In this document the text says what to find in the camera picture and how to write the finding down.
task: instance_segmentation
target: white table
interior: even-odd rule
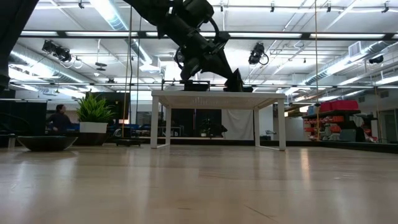
[[[278,102],[279,150],[286,149],[285,95],[281,93],[229,93],[215,91],[152,91],[152,120],[150,147],[157,149],[170,145],[172,108],[178,109],[225,109],[254,111],[254,141],[260,146],[259,110]],[[157,145],[159,103],[166,107],[166,144]]]

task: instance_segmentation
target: shelf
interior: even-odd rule
[[[319,113],[319,118],[324,118],[326,116],[342,116],[342,115],[354,115],[361,113],[360,110],[334,110]],[[303,116],[304,119],[317,118],[317,114]]]

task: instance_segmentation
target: black robotic arm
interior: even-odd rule
[[[232,72],[224,53],[230,38],[220,32],[214,20],[213,6],[207,0],[124,0],[145,20],[157,27],[158,37],[168,35],[183,55],[184,66],[180,66],[181,79],[188,80],[197,72],[213,72],[227,79],[225,91],[250,91],[244,89],[239,70]],[[215,38],[207,40],[200,34],[200,26],[211,22]]]

